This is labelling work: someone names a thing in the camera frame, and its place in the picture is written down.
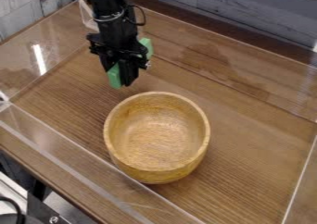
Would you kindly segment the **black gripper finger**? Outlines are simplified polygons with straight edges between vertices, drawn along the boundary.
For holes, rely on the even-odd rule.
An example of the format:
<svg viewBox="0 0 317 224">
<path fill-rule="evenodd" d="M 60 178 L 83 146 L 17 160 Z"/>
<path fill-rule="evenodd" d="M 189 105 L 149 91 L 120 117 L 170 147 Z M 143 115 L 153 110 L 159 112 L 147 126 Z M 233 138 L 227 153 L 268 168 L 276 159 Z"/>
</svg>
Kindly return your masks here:
<svg viewBox="0 0 317 224">
<path fill-rule="evenodd" d="M 133 60 L 119 60 L 119 73 L 123 86 L 130 86 L 139 77 L 139 66 Z"/>
<path fill-rule="evenodd" d="M 119 57 L 118 56 L 107 56 L 107 55 L 100 55 L 100 63 L 103 65 L 104 71 L 110 71 L 110 69 L 114 67 L 116 64 Z"/>
</svg>

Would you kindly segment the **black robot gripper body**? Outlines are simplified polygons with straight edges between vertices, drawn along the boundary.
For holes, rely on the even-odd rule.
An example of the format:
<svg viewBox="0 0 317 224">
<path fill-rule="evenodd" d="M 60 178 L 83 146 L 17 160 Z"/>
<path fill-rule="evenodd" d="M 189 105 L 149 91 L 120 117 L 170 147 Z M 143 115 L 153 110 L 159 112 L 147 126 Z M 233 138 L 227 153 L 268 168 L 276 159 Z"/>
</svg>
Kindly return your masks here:
<svg viewBox="0 0 317 224">
<path fill-rule="evenodd" d="M 91 53 L 100 56 L 118 56 L 124 58 L 124 53 L 137 53 L 138 26 L 126 17 L 96 20 L 98 33 L 90 33 L 87 40 L 91 43 Z"/>
</svg>

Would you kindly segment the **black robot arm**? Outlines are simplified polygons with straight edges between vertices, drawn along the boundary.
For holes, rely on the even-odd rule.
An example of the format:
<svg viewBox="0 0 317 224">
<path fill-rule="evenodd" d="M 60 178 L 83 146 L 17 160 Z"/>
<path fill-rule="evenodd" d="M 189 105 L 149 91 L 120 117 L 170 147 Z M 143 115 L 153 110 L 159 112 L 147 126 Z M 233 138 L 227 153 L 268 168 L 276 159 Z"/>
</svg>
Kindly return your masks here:
<svg viewBox="0 0 317 224">
<path fill-rule="evenodd" d="M 139 38 L 138 28 L 146 25 L 139 6 L 126 0 L 87 0 L 99 32 L 90 33 L 91 53 L 99 56 L 112 88 L 127 87 L 147 69 L 154 47 L 149 38 Z"/>
</svg>

